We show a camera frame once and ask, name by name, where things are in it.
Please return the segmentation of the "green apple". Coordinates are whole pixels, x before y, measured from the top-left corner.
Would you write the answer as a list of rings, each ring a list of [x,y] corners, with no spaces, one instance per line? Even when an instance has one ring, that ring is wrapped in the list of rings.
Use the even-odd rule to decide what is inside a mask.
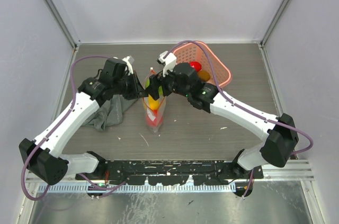
[[[146,80],[145,82],[145,90],[147,92],[155,93],[155,90],[158,90],[159,96],[163,95],[162,86],[158,83],[151,83],[150,80]]]

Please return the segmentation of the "yellow pear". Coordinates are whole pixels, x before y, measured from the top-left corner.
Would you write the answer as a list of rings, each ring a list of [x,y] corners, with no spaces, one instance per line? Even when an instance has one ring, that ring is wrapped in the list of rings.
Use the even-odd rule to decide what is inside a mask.
[[[152,110],[152,111],[156,111],[159,109],[160,107],[160,101],[159,100],[155,100],[153,99],[150,95],[148,95],[148,107]]]

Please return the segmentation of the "clear zip bag orange zipper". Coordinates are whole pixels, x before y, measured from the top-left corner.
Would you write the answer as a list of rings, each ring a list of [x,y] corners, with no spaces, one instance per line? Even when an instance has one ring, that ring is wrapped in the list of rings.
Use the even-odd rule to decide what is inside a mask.
[[[163,90],[158,88],[159,99],[154,100],[151,95],[142,99],[145,110],[145,121],[153,133],[157,133],[164,121],[164,111],[166,106],[166,97],[163,96]]]

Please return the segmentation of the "red apple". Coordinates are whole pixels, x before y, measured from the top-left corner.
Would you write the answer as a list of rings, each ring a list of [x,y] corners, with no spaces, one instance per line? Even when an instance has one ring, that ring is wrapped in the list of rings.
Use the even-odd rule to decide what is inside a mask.
[[[157,110],[146,110],[146,122],[151,127],[156,127],[160,124],[160,116]]]

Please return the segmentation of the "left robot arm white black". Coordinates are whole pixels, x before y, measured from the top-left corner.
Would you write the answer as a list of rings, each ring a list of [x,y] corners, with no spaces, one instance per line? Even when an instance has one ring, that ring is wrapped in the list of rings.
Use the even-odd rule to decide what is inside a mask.
[[[33,140],[23,139],[19,150],[25,169],[48,185],[55,185],[66,175],[87,173],[95,180],[104,177],[104,158],[88,151],[83,154],[64,155],[62,151],[80,126],[106,101],[114,96],[136,100],[146,95],[136,72],[134,59],[127,56],[105,61],[95,77],[85,79],[73,89],[73,99],[58,118]]]

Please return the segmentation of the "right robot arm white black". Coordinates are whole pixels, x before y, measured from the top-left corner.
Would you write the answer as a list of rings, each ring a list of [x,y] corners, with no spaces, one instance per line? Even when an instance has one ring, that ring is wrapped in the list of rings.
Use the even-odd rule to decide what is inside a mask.
[[[182,95],[194,108],[226,118],[256,135],[261,144],[240,150],[231,162],[230,172],[238,178],[245,178],[253,168],[265,164],[285,167],[299,141],[291,116],[276,117],[237,101],[218,85],[200,77],[187,62],[168,72],[151,74],[145,89],[155,100],[172,93]]]

